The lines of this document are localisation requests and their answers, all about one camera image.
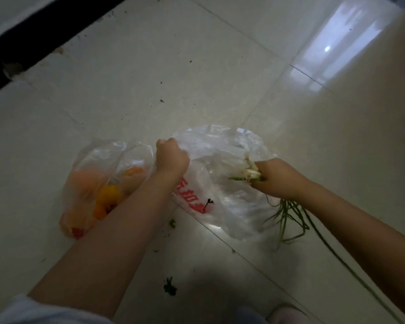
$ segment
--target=foot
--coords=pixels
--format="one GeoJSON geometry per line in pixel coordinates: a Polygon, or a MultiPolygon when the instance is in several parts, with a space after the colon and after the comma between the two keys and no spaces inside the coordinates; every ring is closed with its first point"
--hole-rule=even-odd
{"type": "Polygon", "coordinates": [[[281,304],[267,317],[270,324],[311,324],[308,316],[290,304],[281,304]]]}

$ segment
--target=transparent plastic bag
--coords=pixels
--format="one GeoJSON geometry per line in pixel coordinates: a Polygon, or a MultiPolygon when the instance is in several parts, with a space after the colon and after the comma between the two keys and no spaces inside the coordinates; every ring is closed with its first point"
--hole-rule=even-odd
{"type": "Polygon", "coordinates": [[[200,222],[240,240],[260,241],[275,234],[273,225],[264,225],[275,213],[266,195],[244,181],[229,179],[243,176],[247,154],[254,161],[275,157],[259,136],[242,128],[205,125],[173,137],[191,160],[173,194],[179,205],[200,222]]]}
{"type": "Polygon", "coordinates": [[[139,142],[95,141],[83,148],[63,187],[60,229],[80,239],[151,174],[153,151],[139,142]]]}

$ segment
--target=white sleeve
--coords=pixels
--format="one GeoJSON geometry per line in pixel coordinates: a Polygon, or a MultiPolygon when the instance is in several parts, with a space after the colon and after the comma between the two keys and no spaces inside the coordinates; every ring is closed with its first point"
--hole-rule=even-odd
{"type": "Polygon", "coordinates": [[[113,324],[108,318],[67,307],[40,304],[26,295],[16,296],[0,314],[0,324],[113,324]]]}

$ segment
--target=person's left hand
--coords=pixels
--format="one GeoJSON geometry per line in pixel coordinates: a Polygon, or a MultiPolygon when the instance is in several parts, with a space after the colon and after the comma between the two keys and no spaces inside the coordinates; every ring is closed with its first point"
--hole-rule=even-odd
{"type": "Polygon", "coordinates": [[[181,177],[189,167],[189,157],[186,151],[178,147],[174,138],[167,141],[158,140],[156,143],[156,171],[181,177]]]}

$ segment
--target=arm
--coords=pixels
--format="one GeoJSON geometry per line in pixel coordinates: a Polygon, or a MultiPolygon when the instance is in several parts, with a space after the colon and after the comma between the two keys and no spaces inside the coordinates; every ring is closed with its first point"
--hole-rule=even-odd
{"type": "Polygon", "coordinates": [[[151,178],[76,242],[29,297],[114,316],[189,158],[174,139],[159,140],[156,165],[151,178]]]}
{"type": "Polygon", "coordinates": [[[280,159],[256,163],[265,181],[253,186],[310,210],[405,313],[405,236],[318,185],[280,159]]]}

